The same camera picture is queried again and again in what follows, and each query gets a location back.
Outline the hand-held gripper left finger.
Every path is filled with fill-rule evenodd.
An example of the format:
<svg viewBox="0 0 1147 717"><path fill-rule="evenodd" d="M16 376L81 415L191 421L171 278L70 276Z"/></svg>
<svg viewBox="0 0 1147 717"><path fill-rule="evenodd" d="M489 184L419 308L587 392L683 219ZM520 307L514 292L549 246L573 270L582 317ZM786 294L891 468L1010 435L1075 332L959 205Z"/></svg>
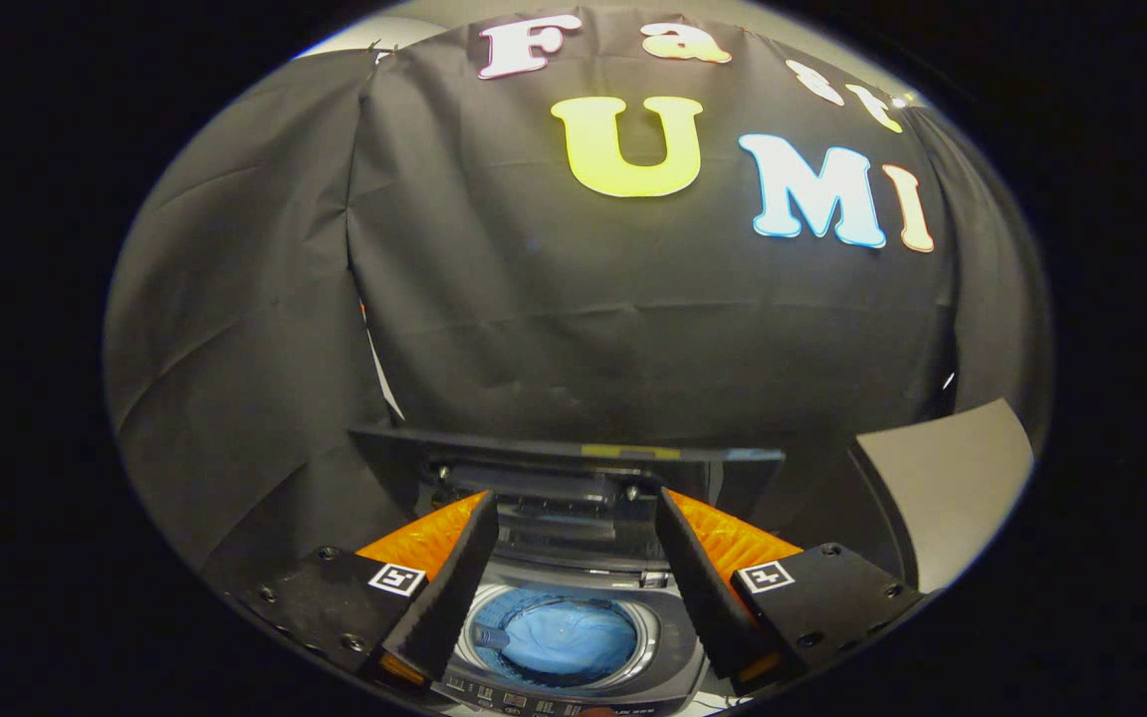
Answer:
<svg viewBox="0 0 1147 717"><path fill-rule="evenodd" d="M247 582L237 603L350 679L429 689L454 653L497 537L497 496L483 491L362 550L312 550Z"/></svg>

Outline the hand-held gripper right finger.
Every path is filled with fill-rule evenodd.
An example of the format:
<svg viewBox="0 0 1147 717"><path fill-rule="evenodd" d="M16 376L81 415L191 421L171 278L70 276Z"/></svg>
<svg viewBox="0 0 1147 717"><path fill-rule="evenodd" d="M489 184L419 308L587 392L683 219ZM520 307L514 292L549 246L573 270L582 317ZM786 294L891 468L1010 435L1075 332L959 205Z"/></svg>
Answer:
<svg viewBox="0 0 1147 717"><path fill-rule="evenodd" d="M738 695L836 667L927 603L837 541L802 550L670 489L655 531L715 675Z"/></svg>

